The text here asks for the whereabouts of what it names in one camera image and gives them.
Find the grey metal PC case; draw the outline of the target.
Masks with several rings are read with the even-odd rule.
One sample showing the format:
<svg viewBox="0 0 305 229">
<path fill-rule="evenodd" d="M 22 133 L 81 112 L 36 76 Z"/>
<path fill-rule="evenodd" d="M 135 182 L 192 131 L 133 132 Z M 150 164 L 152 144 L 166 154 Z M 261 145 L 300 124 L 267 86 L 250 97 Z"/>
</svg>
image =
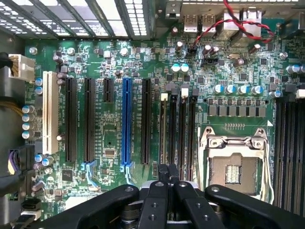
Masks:
<svg viewBox="0 0 305 229">
<path fill-rule="evenodd" d="M 261 40 L 231 40 L 238 29 L 225 25 L 232 20 L 224 20 L 224 10 L 243 8 L 261 10 Z M 205 32 L 203 14 L 216 19 Z M 184 15 L 198 16 L 197 33 L 183 31 Z M 25 200 L 41 201 L 35 149 L 23 135 L 31 110 L 25 89 L 36 77 L 34 82 L 9 78 L 9 54 L 27 57 L 26 42 L 32 40 L 154 41 L 168 35 L 229 41 L 233 47 L 269 43 L 275 36 L 305 38 L 305 0 L 0 0 L 0 229 L 13 228 Z M 195 229 L 178 205 L 170 180 L 166 229 Z M 26 229 L 44 220 L 41 212 Z"/>
</svg>

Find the silver USB port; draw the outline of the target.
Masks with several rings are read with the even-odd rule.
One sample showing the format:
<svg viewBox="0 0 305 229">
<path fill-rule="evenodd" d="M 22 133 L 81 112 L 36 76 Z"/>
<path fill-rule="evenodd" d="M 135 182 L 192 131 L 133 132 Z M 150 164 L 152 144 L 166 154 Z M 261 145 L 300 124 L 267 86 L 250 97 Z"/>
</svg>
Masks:
<svg viewBox="0 0 305 229">
<path fill-rule="evenodd" d="M 198 30 L 198 16 L 197 15 L 184 15 L 183 19 L 185 33 L 197 33 Z"/>
<path fill-rule="evenodd" d="M 202 32 L 205 32 L 216 22 L 214 14 L 203 14 L 202 15 Z"/>
</svg>

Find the CPU socket locking lever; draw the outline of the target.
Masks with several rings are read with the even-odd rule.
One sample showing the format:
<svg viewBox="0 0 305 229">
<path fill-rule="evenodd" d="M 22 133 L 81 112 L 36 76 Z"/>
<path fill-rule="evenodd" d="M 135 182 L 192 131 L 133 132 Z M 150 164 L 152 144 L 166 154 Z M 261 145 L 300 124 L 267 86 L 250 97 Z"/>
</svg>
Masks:
<svg viewBox="0 0 305 229">
<path fill-rule="evenodd" d="M 272 186 L 272 177 L 270 169 L 270 146 L 268 140 L 263 140 L 263 170 L 261 179 L 261 200 L 269 204 L 273 204 L 275 199 L 274 189 Z"/>
<path fill-rule="evenodd" d="M 201 127 L 197 127 L 197 183 L 200 190 L 204 190 L 203 154 L 204 148 L 201 144 Z"/>
</svg>

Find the silver network port stack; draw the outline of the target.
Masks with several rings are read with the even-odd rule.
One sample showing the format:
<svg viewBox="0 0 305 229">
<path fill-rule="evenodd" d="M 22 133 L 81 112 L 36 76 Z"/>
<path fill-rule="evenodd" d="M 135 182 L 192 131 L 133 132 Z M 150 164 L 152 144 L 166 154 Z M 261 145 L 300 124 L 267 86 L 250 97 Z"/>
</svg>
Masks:
<svg viewBox="0 0 305 229">
<path fill-rule="evenodd" d="M 224 20 L 232 20 L 226 22 L 232 24 L 238 29 L 238 32 L 231 38 L 232 41 L 256 40 L 262 39 L 262 12 L 258 8 L 243 9 L 225 9 Z"/>
</svg>

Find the long black expansion slot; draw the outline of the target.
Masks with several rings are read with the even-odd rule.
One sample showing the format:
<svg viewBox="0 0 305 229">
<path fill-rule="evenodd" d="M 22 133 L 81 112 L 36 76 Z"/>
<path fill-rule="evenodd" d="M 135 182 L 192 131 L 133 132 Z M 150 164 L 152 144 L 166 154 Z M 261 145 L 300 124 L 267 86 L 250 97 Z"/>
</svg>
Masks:
<svg viewBox="0 0 305 229">
<path fill-rule="evenodd" d="M 77 157 L 77 81 L 67 78 L 65 85 L 65 154 L 67 162 Z"/>
<path fill-rule="evenodd" d="M 149 164 L 151 140 L 151 79 L 142 80 L 141 163 Z"/>
<path fill-rule="evenodd" d="M 84 80 L 84 162 L 90 163 L 95 154 L 95 80 Z"/>
</svg>

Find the metal CPU socket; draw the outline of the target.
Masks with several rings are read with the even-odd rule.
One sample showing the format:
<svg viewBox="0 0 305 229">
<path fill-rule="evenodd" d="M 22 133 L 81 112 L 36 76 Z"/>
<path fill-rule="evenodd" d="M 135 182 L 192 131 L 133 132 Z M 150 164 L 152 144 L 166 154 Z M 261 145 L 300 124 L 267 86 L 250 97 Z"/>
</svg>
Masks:
<svg viewBox="0 0 305 229">
<path fill-rule="evenodd" d="M 265 139 L 267 134 L 261 127 L 253 135 L 232 136 L 217 135 L 207 126 L 201 136 L 204 188 L 222 185 L 261 200 Z"/>
</svg>

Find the black fan header connector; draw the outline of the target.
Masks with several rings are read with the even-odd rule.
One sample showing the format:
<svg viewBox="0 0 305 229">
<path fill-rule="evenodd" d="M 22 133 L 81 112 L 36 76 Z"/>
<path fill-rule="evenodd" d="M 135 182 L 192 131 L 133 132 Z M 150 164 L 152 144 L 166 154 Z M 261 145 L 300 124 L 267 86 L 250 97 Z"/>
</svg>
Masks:
<svg viewBox="0 0 305 229">
<path fill-rule="evenodd" d="M 219 63 L 219 59 L 215 57 L 204 57 L 201 61 L 201 67 L 216 66 Z"/>
</svg>

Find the green motherboard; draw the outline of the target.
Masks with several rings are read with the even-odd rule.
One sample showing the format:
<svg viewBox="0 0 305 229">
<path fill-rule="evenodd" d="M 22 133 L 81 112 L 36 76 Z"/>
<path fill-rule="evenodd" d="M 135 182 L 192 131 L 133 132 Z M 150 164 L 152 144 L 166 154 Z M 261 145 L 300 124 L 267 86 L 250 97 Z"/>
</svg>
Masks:
<svg viewBox="0 0 305 229">
<path fill-rule="evenodd" d="M 197 97 L 195 107 L 193 182 L 197 183 L 197 127 L 201 136 L 207 126 L 217 135 L 249 136 L 257 128 L 266 131 L 270 144 L 270 168 L 274 189 L 276 98 L 295 93 L 292 163 L 291 211 L 295 214 L 296 111 L 297 93 L 305 97 L 305 38 L 269 43 L 254 42 L 247 47 L 233 47 L 229 41 L 164 36 L 154 41 L 75 41 L 32 40 L 26 42 L 25 54 L 35 63 L 36 81 L 27 84 L 25 101 L 30 117 L 24 124 L 24 137 L 36 153 L 38 196 L 42 217 L 50 218 L 78 202 L 105 193 L 119 185 L 142 183 L 158 178 L 161 93 L 168 94 L 166 126 L 166 164 L 169 142 L 171 89 L 178 89 L 176 109 L 175 162 L 178 168 L 179 100 L 181 89 L 188 88 L 184 175 L 188 180 L 189 99 Z M 204 57 L 219 59 L 216 66 L 201 67 Z M 188 73 L 173 73 L 173 64 L 189 65 Z M 58 152 L 42 153 L 42 76 L 44 71 L 57 74 L 59 86 Z M 77 81 L 77 157 L 67 162 L 65 154 L 65 85 L 67 78 Z M 84 162 L 84 80 L 95 80 L 95 154 Z M 113 103 L 103 101 L 105 78 L 114 81 Z M 131 164 L 121 172 L 122 80 L 132 79 L 132 154 Z M 142 80 L 151 79 L 151 140 L 149 164 L 141 163 Z M 236 92 L 213 92 L 217 84 L 234 84 Z M 238 94 L 241 85 L 248 94 Z M 253 95 L 260 85 L 263 93 Z"/>
</svg>

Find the short black expansion slot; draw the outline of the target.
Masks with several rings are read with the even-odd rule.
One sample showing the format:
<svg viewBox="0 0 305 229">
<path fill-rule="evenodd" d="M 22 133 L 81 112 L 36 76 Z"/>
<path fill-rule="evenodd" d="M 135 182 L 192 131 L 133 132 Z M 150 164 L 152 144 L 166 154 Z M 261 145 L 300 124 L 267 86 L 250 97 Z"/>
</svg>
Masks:
<svg viewBox="0 0 305 229">
<path fill-rule="evenodd" d="M 105 78 L 103 82 L 103 101 L 113 103 L 114 98 L 114 81 L 111 78 Z"/>
</svg>

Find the white power connector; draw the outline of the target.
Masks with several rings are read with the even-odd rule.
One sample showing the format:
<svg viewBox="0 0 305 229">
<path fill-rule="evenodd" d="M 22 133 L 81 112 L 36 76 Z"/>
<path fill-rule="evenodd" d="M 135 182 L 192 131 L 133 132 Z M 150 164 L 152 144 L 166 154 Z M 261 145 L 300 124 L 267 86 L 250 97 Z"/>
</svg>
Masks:
<svg viewBox="0 0 305 229">
<path fill-rule="evenodd" d="M 21 54 L 9 54 L 12 68 L 9 68 L 9 78 L 27 82 L 35 81 L 35 61 Z"/>
</svg>

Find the white PCI expansion slot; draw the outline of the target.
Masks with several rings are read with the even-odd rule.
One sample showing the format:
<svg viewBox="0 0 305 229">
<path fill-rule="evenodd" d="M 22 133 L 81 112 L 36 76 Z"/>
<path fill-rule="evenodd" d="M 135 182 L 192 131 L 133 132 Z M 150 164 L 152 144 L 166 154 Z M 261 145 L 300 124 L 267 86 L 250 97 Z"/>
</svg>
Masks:
<svg viewBox="0 0 305 229">
<path fill-rule="evenodd" d="M 42 153 L 58 152 L 59 86 L 57 74 L 44 71 L 42 76 Z"/>
</svg>

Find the blue expansion slot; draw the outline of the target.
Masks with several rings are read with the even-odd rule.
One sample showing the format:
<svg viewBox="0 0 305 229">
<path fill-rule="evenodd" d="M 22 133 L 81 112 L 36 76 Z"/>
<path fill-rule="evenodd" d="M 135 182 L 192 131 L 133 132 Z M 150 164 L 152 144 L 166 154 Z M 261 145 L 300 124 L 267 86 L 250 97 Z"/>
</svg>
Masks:
<svg viewBox="0 0 305 229">
<path fill-rule="evenodd" d="M 131 164 L 132 154 L 132 79 L 122 80 L 121 172 Z"/>
</svg>

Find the black RAM slot white latch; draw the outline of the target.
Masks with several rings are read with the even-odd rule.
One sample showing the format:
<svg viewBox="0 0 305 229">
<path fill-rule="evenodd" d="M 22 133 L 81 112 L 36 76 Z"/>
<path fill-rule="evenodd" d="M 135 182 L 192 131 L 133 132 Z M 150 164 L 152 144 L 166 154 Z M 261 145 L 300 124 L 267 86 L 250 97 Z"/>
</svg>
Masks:
<svg viewBox="0 0 305 229">
<path fill-rule="evenodd" d="M 160 164 L 166 163 L 166 126 L 167 126 L 167 100 L 168 94 L 161 93 L 160 102 L 160 137 L 159 137 L 159 156 Z"/>
<path fill-rule="evenodd" d="M 181 89 L 181 97 L 179 100 L 179 138 L 178 138 L 178 169 L 179 169 L 179 176 L 180 180 L 183 179 L 184 175 L 184 148 L 185 148 L 185 132 L 186 132 L 186 104 L 188 98 L 188 88 Z"/>
<path fill-rule="evenodd" d="M 296 111 L 296 186 L 295 186 L 295 212 L 303 216 L 304 211 L 304 185 L 303 182 L 303 159 L 305 139 L 305 97 L 297 93 Z"/>
</svg>

